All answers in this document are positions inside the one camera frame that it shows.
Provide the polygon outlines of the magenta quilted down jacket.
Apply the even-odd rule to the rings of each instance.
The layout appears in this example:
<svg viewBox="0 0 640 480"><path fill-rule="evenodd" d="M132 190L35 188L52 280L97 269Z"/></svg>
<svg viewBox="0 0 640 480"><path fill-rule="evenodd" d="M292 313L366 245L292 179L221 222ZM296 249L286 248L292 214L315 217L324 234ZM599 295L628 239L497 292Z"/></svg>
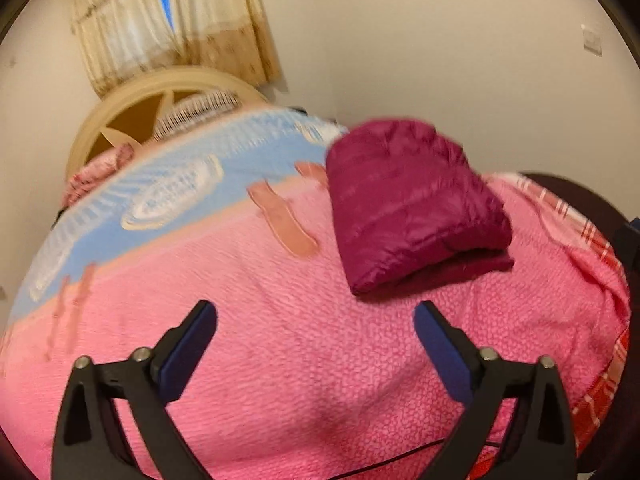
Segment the magenta quilted down jacket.
<svg viewBox="0 0 640 480"><path fill-rule="evenodd" d="M349 289L433 289L514 260L503 202L461 145L416 119L365 122L326 154L333 225Z"/></svg>

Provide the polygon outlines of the red plaid bed sheet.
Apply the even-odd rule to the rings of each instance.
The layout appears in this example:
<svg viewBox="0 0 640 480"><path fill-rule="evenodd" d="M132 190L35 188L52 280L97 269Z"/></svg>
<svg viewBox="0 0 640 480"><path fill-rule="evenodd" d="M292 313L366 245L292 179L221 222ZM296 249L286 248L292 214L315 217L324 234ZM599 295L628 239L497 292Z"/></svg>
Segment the red plaid bed sheet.
<svg viewBox="0 0 640 480"><path fill-rule="evenodd" d="M598 228L521 174L488 174L512 223L511 271L485 274L464 297L461 324L478 344L559 365L578 452L603 426L627 359L630 291Z"/></svg>

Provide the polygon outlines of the pink and blue bedspread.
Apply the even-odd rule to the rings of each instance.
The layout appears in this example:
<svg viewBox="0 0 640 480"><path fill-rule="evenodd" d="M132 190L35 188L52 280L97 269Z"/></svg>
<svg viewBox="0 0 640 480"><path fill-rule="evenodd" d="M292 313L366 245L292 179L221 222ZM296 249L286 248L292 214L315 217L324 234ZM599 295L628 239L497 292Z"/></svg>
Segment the pink and blue bedspread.
<svg viewBox="0 0 640 480"><path fill-rule="evenodd" d="M212 477L412 479L435 457L462 406L413 312L430 300L472 340L461 311L483 275L352 293L326 175L350 130L242 110L154 144L62 215L1 341L1 427L36 477L76 359L126 360L201 300L216 334L168 412Z"/></svg>

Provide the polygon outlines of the folded pink floral blanket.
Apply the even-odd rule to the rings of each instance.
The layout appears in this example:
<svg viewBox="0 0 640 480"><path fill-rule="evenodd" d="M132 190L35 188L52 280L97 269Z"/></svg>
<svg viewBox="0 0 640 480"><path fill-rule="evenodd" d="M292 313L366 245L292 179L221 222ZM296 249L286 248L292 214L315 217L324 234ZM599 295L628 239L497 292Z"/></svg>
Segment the folded pink floral blanket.
<svg viewBox="0 0 640 480"><path fill-rule="evenodd" d="M99 154L82 166L66 182L61 208L70 208L134 159L134 147L125 143Z"/></svg>

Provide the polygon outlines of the cream wooden headboard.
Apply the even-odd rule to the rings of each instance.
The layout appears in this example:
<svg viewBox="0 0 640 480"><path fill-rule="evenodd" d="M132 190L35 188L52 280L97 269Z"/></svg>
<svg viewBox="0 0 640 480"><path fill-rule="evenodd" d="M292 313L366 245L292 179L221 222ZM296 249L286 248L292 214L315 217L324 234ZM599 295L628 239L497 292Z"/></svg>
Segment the cream wooden headboard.
<svg viewBox="0 0 640 480"><path fill-rule="evenodd" d="M107 93L79 128L65 177L113 146L140 145L152 136L157 118L174 104L213 88L228 89L244 104L268 99L246 82L213 68L175 66L152 70Z"/></svg>

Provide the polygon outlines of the striped pillow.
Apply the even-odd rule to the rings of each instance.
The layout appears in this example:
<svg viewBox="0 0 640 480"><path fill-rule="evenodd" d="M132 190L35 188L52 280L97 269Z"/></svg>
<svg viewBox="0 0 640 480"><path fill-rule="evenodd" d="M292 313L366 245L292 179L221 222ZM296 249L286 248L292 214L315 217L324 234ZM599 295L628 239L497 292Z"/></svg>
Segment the striped pillow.
<svg viewBox="0 0 640 480"><path fill-rule="evenodd" d="M194 94L160 114L154 125L152 139L161 141L178 136L202 122L234 112L241 104L238 95L229 90L215 88Z"/></svg>

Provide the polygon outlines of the beige floral curtain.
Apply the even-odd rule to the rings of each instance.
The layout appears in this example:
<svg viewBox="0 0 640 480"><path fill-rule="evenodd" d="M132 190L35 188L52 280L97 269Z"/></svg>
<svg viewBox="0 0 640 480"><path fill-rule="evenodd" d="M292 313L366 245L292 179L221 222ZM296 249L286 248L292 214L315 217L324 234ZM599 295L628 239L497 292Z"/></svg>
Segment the beige floral curtain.
<svg viewBox="0 0 640 480"><path fill-rule="evenodd" d="M204 66L253 87L281 76L262 0L70 0L94 92L150 70Z"/></svg>

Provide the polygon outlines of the white wall outlet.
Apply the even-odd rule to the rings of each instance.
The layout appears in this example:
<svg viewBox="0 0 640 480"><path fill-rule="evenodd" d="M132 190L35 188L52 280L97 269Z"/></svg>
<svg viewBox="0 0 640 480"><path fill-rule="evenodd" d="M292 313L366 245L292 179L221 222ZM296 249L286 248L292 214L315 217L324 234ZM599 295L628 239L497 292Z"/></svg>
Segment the white wall outlet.
<svg viewBox="0 0 640 480"><path fill-rule="evenodd" d="M580 29L582 30L582 46L584 49L594 55L602 56L603 41L600 30L586 24L582 24Z"/></svg>

